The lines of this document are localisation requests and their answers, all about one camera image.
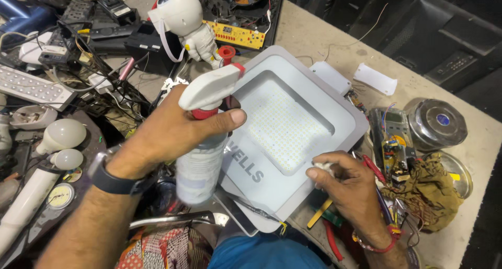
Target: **hand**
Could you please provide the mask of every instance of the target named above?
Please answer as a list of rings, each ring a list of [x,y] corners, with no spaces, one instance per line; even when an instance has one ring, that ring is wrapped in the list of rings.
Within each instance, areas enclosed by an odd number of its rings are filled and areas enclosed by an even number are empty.
[[[376,248],[386,248],[392,237],[381,217],[373,171],[343,151],[323,153],[315,163],[332,163],[335,177],[320,168],[307,170],[316,188],[328,192],[336,208],[355,227],[361,238]]]
[[[246,121],[242,109],[194,120],[178,105],[186,85],[175,86],[134,135],[106,165],[114,176],[137,179],[158,163],[173,161],[211,135],[233,131]]]

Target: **astronaut figurine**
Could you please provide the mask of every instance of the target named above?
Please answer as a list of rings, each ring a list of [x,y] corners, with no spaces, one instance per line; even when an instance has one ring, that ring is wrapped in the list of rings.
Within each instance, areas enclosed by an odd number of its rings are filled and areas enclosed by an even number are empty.
[[[199,0],[158,0],[157,8],[148,11],[148,16],[161,38],[163,33],[171,31],[180,37],[191,58],[197,61],[203,59],[213,69],[219,68],[221,57],[215,42],[216,36],[211,27],[202,22]],[[174,62],[183,59],[184,50],[178,58],[172,56],[167,42],[164,48]]]

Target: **yellow circuit board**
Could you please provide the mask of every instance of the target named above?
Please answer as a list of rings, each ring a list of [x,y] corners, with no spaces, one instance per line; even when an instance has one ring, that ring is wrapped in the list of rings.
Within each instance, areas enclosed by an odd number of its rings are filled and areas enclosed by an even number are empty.
[[[260,49],[261,47],[263,47],[265,34],[260,33],[257,30],[253,31],[205,20],[203,20],[202,22],[207,23],[209,24],[209,26],[211,26],[211,29],[213,29],[216,35],[217,41],[225,41],[247,48]]]

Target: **brown cloth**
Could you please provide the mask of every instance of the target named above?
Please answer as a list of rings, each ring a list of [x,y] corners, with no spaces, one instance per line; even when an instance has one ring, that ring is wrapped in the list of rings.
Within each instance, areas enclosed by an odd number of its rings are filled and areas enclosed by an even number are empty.
[[[404,201],[413,215],[423,219],[425,230],[436,232],[448,226],[464,199],[441,165],[441,154],[434,153],[425,161],[416,161],[410,175],[399,190],[384,188],[381,193]]]

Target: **blue shirt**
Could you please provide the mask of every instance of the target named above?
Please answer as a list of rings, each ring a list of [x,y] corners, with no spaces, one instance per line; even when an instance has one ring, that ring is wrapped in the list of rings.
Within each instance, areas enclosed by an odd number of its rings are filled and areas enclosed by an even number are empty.
[[[217,246],[208,269],[231,268],[326,268],[307,247],[274,237],[237,236]]]

